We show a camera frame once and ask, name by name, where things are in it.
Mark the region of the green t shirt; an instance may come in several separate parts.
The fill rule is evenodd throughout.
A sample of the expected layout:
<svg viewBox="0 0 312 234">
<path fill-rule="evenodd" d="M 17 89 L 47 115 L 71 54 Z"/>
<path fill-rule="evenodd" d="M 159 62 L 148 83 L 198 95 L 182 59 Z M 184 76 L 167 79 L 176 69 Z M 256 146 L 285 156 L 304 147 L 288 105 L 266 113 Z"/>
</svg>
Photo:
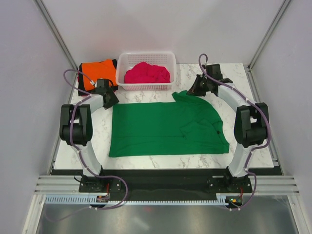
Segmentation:
<svg viewBox="0 0 312 234">
<path fill-rule="evenodd" d="M 223 121 L 207 101 L 187 91 L 173 102 L 113 107 L 109 157 L 226 154 Z"/>
</svg>

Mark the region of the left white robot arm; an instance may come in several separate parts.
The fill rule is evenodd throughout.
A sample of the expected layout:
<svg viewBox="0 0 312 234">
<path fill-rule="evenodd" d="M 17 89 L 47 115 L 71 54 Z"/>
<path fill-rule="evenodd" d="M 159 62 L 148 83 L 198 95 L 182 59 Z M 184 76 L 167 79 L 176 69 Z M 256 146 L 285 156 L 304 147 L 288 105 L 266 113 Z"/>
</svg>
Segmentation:
<svg viewBox="0 0 312 234">
<path fill-rule="evenodd" d="M 82 165 L 83 175 L 92 177 L 90 186 L 97 192 L 105 190 L 106 176 L 101 175 L 99 163 L 91 140 L 93 137 L 92 113 L 109 109 L 119 103 L 115 95 L 116 86 L 109 79 L 98 79 L 96 87 L 76 104 L 61 107 L 59 136 L 70 145 Z"/>
</svg>

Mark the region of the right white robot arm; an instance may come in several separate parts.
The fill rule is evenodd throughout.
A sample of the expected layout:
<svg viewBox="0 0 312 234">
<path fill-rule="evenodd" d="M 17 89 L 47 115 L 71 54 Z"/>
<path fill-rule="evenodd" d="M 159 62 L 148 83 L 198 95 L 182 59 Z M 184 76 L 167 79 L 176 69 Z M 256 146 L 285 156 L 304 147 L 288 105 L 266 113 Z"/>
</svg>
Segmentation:
<svg viewBox="0 0 312 234">
<path fill-rule="evenodd" d="M 271 141 L 269 109 L 267 104 L 256 103 L 242 94 L 229 78 L 223 78 L 219 64 L 200 65 L 203 72 L 197 75 L 188 94 L 197 97 L 213 93 L 235 111 L 234 137 L 237 142 L 234 157 L 228 166 L 230 176 L 223 179 L 229 192 L 241 186 L 240 177 L 248 174 L 253 151 L 265 148 Z"/>
</svg>

